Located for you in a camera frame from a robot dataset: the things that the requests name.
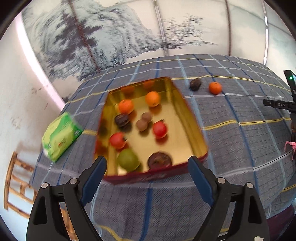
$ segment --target chair backrest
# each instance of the chair backrest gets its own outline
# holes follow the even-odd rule
[[[31,172],[31,173],[34,170],[34,167],[32,167],[31,165],[29,165],[29,164],[21,161],[20,159],[18,159],[17,158],[17,153],[13,152],[10,163],[9,163],[9,166],[8,166],[8,170],[7,170],[7,174],[6,174],[6,180],[5,180],[4,208],[6,210],[12,209],[15,212],[17,212],[18,214],[20,214],[21,216],[29,219],[29,217],[30,217],[29,213],[24,212],[23,210],[19,209],[18,207],[16,207],[15,205],[13,205],[12,203],[10,203],[8,201],[9,193],[12,193],[12,194],[20,197],[21,199],[29,202],[30,204],[33,204],[35,199],[36,199],[37,193],[38,193],[38,191],[35,190],[29,183],[25,182],[24,180],[16,177],[14,174],[12,174],[12,171],[13,171],[13,168],[15,167],[15,165],[17,165],[17,166],[19,166],[19,167],[21,167],[21,168],[23,168],[23,169],[25,169],[25,170],[27,170],[28,172]],[[15,190],[13,187],[10,186],[11,180],[14,180],[14,181],[20,183],[20,190],[19,191]],[[34,190],[33,199],[30,199],[30,198],[25,196],[26,188],[30,188],[30,189]],[[61,209],[61,213],[62,213],[63,220],[64,220],[64,223],[65,223],[65,226],[66,226],[66,229],[68,231],[68,235],[69,235],[70,239],[73,240],[73,241],[78,241],[77,235],[76,235],[76,233],[74,231],[74,228],[73,228],[73,225],[71,223],[71,220],[70,220],[67,209],[65,209],[65,210]]]

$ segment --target lime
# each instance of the lime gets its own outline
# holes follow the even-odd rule
[[[118,157],[117,163],[127,172],[132,172],[140,165],[139,159],[136,154],[129,148],[122,150]]]

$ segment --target pink bow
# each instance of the pink bow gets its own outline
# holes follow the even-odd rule
[[[286,151],[286,145],[287,144],[289,144],[292,147],[292,149],[293,149],[293,155],[294,155],[295,150],[296,150],[296,142],[286,141],[285,148],[284,148],[285,151]]]

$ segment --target silver screw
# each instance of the silver screw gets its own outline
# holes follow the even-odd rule
[[[42,188],[47,188],[47,187],[48,187],[48,183],[43,183],[43,184],[41,185],[41,187],[42,187]]]
[[[72,178],[71,180],[70,180],[70,183],[71,184],[75,184],[77,182],[77,178]]]
[[[247,183],[247,187],[248,187],[248,188],[253,188],[254,185],[253,185],[252,183]]]
[[[221,184],[224,184],[226,181],[225,181],[224,178],[219,177],[219,178],[218,178],[218,182],[221,183]]]

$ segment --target green plastic packaging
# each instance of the green plastic packaging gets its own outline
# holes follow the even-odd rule
[[[42,137],[44,154],[53,162],[81,135],[83,129],[65,112],[50,123]]]

